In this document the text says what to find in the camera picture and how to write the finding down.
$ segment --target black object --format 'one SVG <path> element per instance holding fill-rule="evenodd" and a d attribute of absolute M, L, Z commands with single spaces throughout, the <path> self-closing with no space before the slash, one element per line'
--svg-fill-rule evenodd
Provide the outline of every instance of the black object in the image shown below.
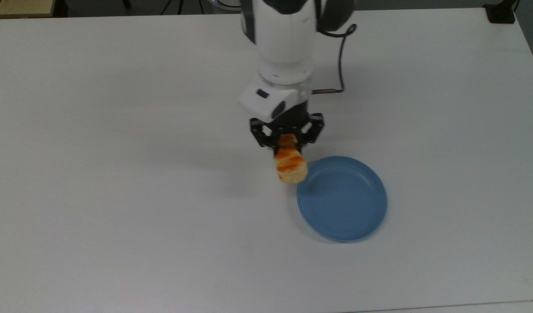
<path fill-rule="evenodd" d="M 255 16 L 253 14 L 253 1 L 241 0 L 241 13 L 243 14 L 245 36 L 255 43 Z"/>
<path fill-rule="evenodd" d="M 314 89 L 312 91 L 313 95 L 318 95 L 321 93 L 343 93 L 344 92 L 345 85 L 344 85 L 344 76 L 342 75 L 342 55 L 344 53 L 345 40 L 348 38 L 349 35 L 354 33 L 356 29 L 357 29 L 357 25 L 351 24 L 348 27 L 348 29 L 345 31 L 345 33 L 342 33 L 342 34 L 328 33 L 323 30 L 319 30 L 320 33 L 328 37 L 342 38 L 342 43 L 340 44 L 340 52 L 338 53 L 338 77 L 340 77 L 340 89 Z"/>
<path fill-rule="evenodd" d="M 485 4 L 483 8 L 487 12 L 489 22 L 493 24 L 513 24 L 516 21 L 512 6 L 516 0 L 504 0 L 499 4 Z"/>
<path fill-rule="evenodd" d="M 334 32 L 346 23 L 353 10 L 355 10 L 354 0 L 327 0 L 324 11 L 320 16 L 320 0 L 316 0 L 317 28 L 325 32 Z"/>
<path fill-rule="evenodd" d="M 65 0 L 56 0 L 52 17 L 69 17 L 69 6 Z"/>
<path fill-rule="evenodd" d="M 262 89 L 258 89 L 257 90 L 257 95 L 259 95 L 260 97 L 266 99 L 268 98 L 268 96 L 270 96 L 269 93 L 267 93 L 266 91 L 262 90 Z"/>
<path fill-rule="evenodd" d="M 307 0 L 263 0 L 280 14 L 294 14 L 299 12 Z"/>
<path fill-rule="evenodd" d="M 303 133 L 304 127 L 309 124 L 311 127 L 306 133 Z M 282 135 L 294 134 L 298 141 L 296 148 L 299 152 L 306 144 L 314 143 L 324 127 L 324 117 L 321 113 L 308 114 L 307 102 L 305 101 L 282 113 L 271 123 L 264 123 L 259 119 L 252 118 L 249 120 L 249 125 L 258 144 L 261 147 L 274 149 L 274 155 L 276 155 L 278 153 L 278 141 Z M 270 135 L 264 133 L 264 127 L 268 127 L 272 131 Z"/>
<path fill-rule="evenodd" d="M 275 119 L 276 117 L 278 117 L 278 115 L 280 115 L 280 113 L 284 112 L 285 109 L 286 109 L 286 101 L 282 101 L 280 102 L 279 105 L 276 106 L 275 109 L 272 110 L 270 117 L 272 117 L 272 119 Z"/>

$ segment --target white plastic housing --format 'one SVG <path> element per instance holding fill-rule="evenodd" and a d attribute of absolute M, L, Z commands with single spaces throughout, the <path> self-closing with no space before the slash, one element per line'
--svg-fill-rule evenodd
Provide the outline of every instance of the white plastic housing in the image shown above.
<path fill-rule="evenodd" d="M 294 14 L 281 14 L 262 0 L 253 0 L 253 12 L 261 76 L 279 85 L 309 78 L 316 33 L 314 0 L 308 0 Z"/>
<path fill-rule="evenodd" d="M 259 89 L 264 91 L 264 93 L 268 93 L 268 97 L 261 97 L 257 93 Z M 272 111 L 274 111 L 282 101 L 286 102 L 283 111 L 286 111 L 297 104 L 298 91 L 296 89 L 283 90 L 271 87 L 257 74 L 248 85 L 247 89 L 241 93 L 239 101 L 241 106 L 251 116 L 258 118 L 265 123 L 270 123 L 273 120 Z"/>

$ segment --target robotic arm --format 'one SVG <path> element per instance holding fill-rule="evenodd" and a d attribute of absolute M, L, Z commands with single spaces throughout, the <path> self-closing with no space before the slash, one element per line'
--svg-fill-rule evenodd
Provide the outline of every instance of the robotic arm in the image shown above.
<path fill-rule="evenodd" d="M 341 27 L 354 0 L 241 0 L 241 8 L 243 31 L 260 52 L 258 74 L 239 99 L 253 116 L 251 133 L 275 155 L 281 137 L 294 135 L 300 153 L 324 127 L 321 113 L 308 113 L 315 33 Z"/>

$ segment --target wooden surface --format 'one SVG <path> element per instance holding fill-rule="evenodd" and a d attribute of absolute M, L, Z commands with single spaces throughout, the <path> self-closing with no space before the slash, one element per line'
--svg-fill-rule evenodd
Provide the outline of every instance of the wooden surface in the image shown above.
<path fill-rule="evenodd" d="M 55 0 L 2 0 L 0 18 L 51 17 Z"/>

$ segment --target blue bowl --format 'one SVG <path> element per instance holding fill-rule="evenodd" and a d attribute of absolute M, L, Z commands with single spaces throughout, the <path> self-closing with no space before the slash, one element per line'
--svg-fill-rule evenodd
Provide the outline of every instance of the blue bowl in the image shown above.
<path fill-rule="evenodd" d="M 329 156 L 308 168 L 298 185 L 303 218 L 319 234 L 338 242 L 369 236 L 386 215 L 388 200 L 380 178 L 364 163 Z"/>

